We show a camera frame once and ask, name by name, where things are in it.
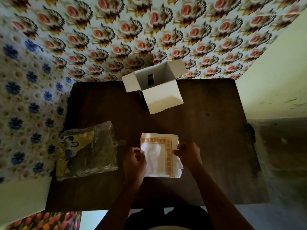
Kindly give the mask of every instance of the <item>white cardboard box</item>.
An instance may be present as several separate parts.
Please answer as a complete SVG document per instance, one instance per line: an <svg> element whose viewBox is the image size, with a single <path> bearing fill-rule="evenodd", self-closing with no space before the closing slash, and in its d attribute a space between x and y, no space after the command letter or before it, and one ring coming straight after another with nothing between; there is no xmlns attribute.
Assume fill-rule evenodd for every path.
<svg viewBox="0 0 307 230"><path fill-rule="evenodd" d="M122 80L126 92L143 92L149 112L154 114L183 103L176 79L187 72L182 60L173 60L140 69L123 76ZM154 84L148 82L152 74Z"/></svg>

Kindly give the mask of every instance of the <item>brown wooden table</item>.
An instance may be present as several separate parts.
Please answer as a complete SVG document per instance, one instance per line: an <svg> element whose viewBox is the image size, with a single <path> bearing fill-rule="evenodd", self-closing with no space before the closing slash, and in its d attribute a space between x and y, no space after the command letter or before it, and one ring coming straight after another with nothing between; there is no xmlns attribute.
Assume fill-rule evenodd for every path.
<svg viewBox="0 0 307 230"><path fill-rule="evenodd" d="M139 93L126 93L122 82L75 83L65 130L111 120L117 140L119 170L83 178L52 180L46 210L109 209L124 184L122 159L139 146L142 132L176 134L201 149L204 167L234 204L269 201L267 188L232 79L178 80L184 104L150 115ZM204 205L187 168L181 178L145 177L132 208Z"/></svg>

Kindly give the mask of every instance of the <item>plastic wrapper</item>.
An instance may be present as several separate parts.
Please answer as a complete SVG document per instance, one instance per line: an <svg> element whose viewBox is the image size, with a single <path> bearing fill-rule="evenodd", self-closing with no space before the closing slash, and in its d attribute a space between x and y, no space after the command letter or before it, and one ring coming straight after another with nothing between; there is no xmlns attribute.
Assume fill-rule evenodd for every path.
<svg viewBox="0 0 307 230"><path fill-rule="evenodd" d="M56 178L85 177L117 170L117 146L111 121L63 132L58 140Z"/></svg>

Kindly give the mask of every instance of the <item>stack of napkins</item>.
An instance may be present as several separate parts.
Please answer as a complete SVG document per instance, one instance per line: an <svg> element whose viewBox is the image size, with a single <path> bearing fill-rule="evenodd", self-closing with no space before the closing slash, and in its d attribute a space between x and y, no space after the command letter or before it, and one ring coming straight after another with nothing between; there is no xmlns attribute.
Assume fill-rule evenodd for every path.
<svg viewBox="0 0 307 230"><path fill-rule="evenodd" d="M172 153L177 150L178 135L142 133L140 142L147 162L145 177L181 177L182 163Z"/></svg>

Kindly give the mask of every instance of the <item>black pants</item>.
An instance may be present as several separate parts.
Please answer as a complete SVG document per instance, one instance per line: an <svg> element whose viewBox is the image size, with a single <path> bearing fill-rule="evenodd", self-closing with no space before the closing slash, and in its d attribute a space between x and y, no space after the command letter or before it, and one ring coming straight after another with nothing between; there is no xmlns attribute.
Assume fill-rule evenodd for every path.
<svg viewBox="0 0 307 230"><path fill-rule="evenodd" d="M166 215L163 208L143 209L129 216L124 230L148 230L157 226L179 226L191 230L211 230L209 214L201 207L175 207Z"/></svg>

